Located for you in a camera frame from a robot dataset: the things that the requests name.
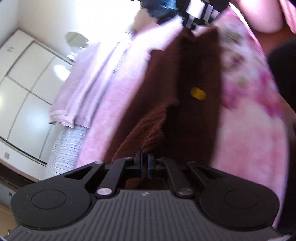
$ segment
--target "yellow spot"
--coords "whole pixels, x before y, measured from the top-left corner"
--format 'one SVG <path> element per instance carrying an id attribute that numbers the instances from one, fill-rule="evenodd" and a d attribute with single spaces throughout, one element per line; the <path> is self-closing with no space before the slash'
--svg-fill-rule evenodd
<path id="1" fill-rule="evenodd" d="M 191 96 L 193 96 L 198 100 L 204 100 L 207 97 L 207 94 L 203 90 L 197 87 L 192 87 L 190 93 L 191 93 Z"/>

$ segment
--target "white wardrobe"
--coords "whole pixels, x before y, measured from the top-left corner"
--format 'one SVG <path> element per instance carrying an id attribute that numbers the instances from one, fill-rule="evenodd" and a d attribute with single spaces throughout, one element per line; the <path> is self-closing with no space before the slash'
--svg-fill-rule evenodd
<path id="1" fill-rule="evenodd" d="M 31 180 L 43 178 L 62 131 L 48 113 L 71 68 L 21 30 L 0 49 L 0 162 Z"/>

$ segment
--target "white logo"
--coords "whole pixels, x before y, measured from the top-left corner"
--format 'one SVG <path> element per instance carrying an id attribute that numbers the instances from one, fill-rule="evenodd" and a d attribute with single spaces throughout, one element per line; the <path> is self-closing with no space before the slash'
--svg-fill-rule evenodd
<path id="1" fill-rule="evenodd" d="M 144 192 L 144 193 L 142 193 L 142 196 L 144 196 L 144 197 L 146 197 L 146 196 L 148 196 L 148 195 L 150 195 L 149 192 Z"/>

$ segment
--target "brown knit fabric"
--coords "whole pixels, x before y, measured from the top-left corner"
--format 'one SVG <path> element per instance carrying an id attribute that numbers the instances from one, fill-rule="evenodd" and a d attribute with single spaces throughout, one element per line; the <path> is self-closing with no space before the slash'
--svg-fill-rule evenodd
<path id="1" fill-rule="evenodd" d="M 165 51 L 153 50 L 105 162 L 142 149 L 209 164 L 221 103 L 220 54 L 216 28 L 198 37 L 185 28 Z M 191 96 L 193 87 L 206 93 L 205 100 Z"/>

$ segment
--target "gray ribbed panel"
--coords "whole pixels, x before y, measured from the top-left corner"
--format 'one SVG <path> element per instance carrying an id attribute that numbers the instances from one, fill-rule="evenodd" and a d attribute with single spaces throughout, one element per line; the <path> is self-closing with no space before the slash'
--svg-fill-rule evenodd
<path id="1" fill-rule="evenodd" d="M 18 227 L 7 241 L 267 241 L 278 237 L 272 228 L 237 232 L 207 220 L 192 200 L 165 191 L 122 190 L 99 200 L 76 224 L 56 231 Z"/>

